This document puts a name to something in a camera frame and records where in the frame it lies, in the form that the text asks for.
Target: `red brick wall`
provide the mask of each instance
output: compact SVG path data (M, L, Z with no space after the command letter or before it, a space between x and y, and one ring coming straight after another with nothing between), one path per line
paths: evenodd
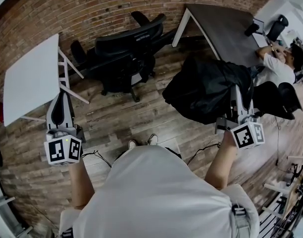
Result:
M165 31L177 27L185 3L228 6L256 13L268 0L6 0L0 7L0 101L5 71L49 36L59 33L60 46L70 56L78 39L85 49L97 36L136 26L130 12L149 19L165 13Z

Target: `sneaker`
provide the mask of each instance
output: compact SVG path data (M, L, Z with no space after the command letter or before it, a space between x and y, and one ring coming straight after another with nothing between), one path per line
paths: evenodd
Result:
M147 140L148 145L157 145L158 144L158 136L156 134L152 134Z
M136 142L134 139L132 139L132 140L130 140L130 141L128 142L128 149L133 149L133 148L135 148L136 146L138 146L138 144L137 144L137 142Z

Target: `black office chair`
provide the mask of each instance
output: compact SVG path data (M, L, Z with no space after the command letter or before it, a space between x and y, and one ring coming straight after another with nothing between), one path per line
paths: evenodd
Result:
M133 86L147 82L149 75L154 76L154 54L163 46L170 44L176 29L163 33L164 14L149 21L141 12L131 13L140 27L120 34L98 37L94 48L83 51L81 44L71 44L72 55L80 69L86 69L87 76L100 80L102 94L107 92L132 93L135 102L140 99L134 94Z
M277 87L273 82L267 81L254 87L253 103L254 108L259 110L255 114L260 117L270 114L294 120L293 112L303 110L294 87L289 83L281 83Z
M272 25L267 37L269 40L275 42L282 31L289 25L288 19L284 15L280 15L279 18Z

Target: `white t-shirt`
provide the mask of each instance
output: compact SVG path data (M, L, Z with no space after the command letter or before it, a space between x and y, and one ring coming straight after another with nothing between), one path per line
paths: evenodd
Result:
M279 59L272 57L269 54L264 56L265 69L254 79L254 86L259 86L266 81L271 81L278 87L280 83L295 82L294 71Z
M139 146L114 162L82 211L61 213L59 233L72 227L74 238L231 238L231 201L246 208L256 238L258 214L239 185L219 191L167 149Z

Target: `man sitting at desk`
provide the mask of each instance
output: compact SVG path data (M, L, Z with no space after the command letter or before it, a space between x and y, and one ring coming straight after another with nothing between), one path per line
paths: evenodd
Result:
M285 49L273 43L258 49L256 53L264 61L265 69L254 78L254 86L259 86L266 81L275 83L277 87L283 82L290 84L295 82L294 70L301 70L303 65L303 50L299 46L292 44L289 49Z

